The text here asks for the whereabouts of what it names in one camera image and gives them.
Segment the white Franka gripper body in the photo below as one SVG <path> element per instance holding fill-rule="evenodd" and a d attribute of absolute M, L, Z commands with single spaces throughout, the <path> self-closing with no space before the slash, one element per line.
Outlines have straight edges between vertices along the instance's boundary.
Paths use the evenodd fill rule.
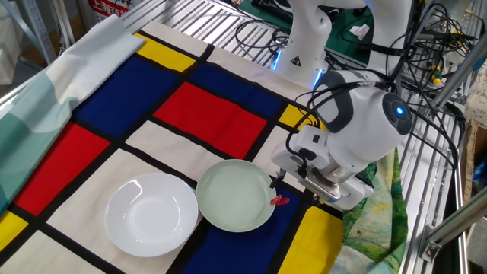
<path fill-rule="evenodd" d="M 313 160 L 304 161 L 289 152 L 284 145 L 278 145 L 271 160 L 282 170 L 297 179 L 299 184 L 316 194 L 320 201 L 326 201 L 341 210 L 353 209 L 364 198 L 374 193 L 373 186 L 357 174 L 340 167 L 325 151 L 325 157 L 316 154 Z"/>

